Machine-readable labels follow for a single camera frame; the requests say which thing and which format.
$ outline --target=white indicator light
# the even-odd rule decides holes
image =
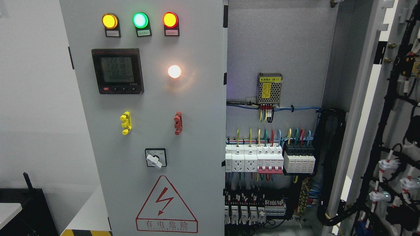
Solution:
[[[174,79],[178,78],[181,75],[181,68],[177,65],[170,66],[168,75]]]

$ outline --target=digital power meter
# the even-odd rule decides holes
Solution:
[[[142,94],[142,65],[138,48],[92,49],[100,94]]]

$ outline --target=green indicator light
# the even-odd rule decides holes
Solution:
[[[134,23],[134,26],[142,29],[149,24],[149,18],[143,12],[137,12],[133,16],[133,23]]]

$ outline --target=yellow black hazard tape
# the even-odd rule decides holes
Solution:
[[[66,229],[61,236],[112,236],[111,231]]]

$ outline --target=lightning bolt symbol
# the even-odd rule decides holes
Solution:
[[[167,203],[166,203],[166,205],[163,207],[163,209],[162,210],[160,210],[159,211],[159,213],[157,214],[157,215],[161,215],[162,213],[163,213],[163,210],[169,205],[169,203],[172,201],[172,199],[174,198],[174,197],[169,197],[169,198],[166,198],[166,199],[161,199],[161,197],[166,193],[166,191],[168,190],[168,188],[164,188],[163,190],[162,190],[162,192],[160,193],[160,195],[159,195],[159,197],[157,198],[157,200],[156,200],[156,203],[158,203],[158,202],[164,202],[164,201],[168,201]]]

